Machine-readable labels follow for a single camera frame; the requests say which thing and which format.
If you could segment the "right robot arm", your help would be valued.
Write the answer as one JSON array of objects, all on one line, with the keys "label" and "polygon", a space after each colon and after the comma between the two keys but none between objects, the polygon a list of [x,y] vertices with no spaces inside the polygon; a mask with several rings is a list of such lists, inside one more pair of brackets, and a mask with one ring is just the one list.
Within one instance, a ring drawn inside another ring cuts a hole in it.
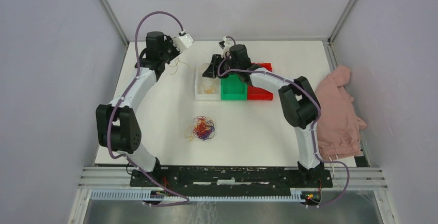
[{"label": "right robot arm", "polygon": [[212,56],[203,77],[228,78],[236,75],[248,86],[277,94],[284,118],[295,131],[299,149],[299,182],[305,187],[313,186],[324,171],[324,163],[316,134],[321,106],[308,79],[300,76],[290,80],[252,63],[244,44],[230,45],[221,41],[219,46],[222,54]]}]

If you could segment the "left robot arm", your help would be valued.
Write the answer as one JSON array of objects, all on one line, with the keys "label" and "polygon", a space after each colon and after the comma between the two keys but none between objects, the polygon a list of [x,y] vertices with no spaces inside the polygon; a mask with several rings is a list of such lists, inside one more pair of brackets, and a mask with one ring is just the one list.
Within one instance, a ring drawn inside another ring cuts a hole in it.
[{"label": "left robot arm", "polygon": [[136,111],[146,93],[156,84],[167,64],[177,58],[184,47],[177,37],[160,31],[146,35],[146,47],[136,53],[137,62],[126,89],[108,104],[96,109],[99,145],[107,148],[112,159],[124,157],[143,172],[143,180],[150,186],[162,181],[159,160],[141,145],[142,132]]}]

